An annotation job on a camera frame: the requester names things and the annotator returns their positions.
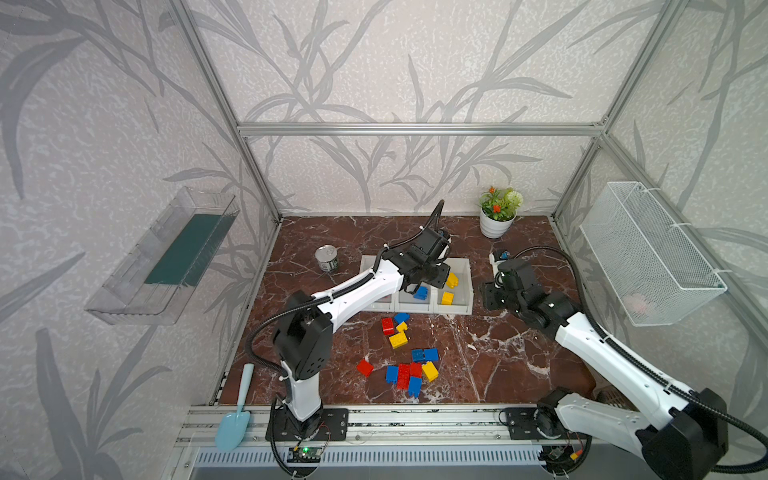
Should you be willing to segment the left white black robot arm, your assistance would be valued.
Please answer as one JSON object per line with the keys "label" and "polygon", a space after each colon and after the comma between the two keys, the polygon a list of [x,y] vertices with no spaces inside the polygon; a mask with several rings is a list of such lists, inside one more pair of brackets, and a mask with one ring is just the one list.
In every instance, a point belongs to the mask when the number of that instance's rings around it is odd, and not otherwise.
{"label": "left white black robot arm", "polygon": [[333,336],[353,316],[389,295],[445,286],[450,234],[431,225],[395,245],[383,246],[371,267],[325,291],[299,290],[286,309],[248,333],[244,353],[253,363],[279,374],[286,385],[282,405],[297,425],[317,423],[323,409],[320,372],[331,357]]}

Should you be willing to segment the long red lego bottom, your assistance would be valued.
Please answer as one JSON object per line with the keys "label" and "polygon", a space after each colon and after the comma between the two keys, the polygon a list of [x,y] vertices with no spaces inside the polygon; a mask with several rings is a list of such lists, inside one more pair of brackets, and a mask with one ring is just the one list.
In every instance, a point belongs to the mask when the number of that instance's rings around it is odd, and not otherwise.
{"label": "long red lego bottom", "polygon": [[411,366],[409,363],[400,364],[397,367],[396,387],[400,390],[407,390],[411,378]]}

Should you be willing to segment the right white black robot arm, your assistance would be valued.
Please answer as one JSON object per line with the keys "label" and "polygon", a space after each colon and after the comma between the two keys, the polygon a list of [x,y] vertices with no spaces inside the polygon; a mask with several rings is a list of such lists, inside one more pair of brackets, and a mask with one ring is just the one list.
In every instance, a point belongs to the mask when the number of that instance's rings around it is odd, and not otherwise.
{"label": "right white black robot arm", "polygon": [[632,405],[622,409],[557,389],[539,406],[547,435],[567,430],[609,442],[642,458],[661,479],[766,470],[765,457],[741,465],[720,462],[729,449],[730,427],[761,444],[767,442],[765,434],[728,414],[714,391],[695,391],[655,368],[605,331],[586,306],[562,292],[546,292],[525,260],[496,262],[494,278],[484,284],[482,294],[486,309],[505,309],[576,354]]}

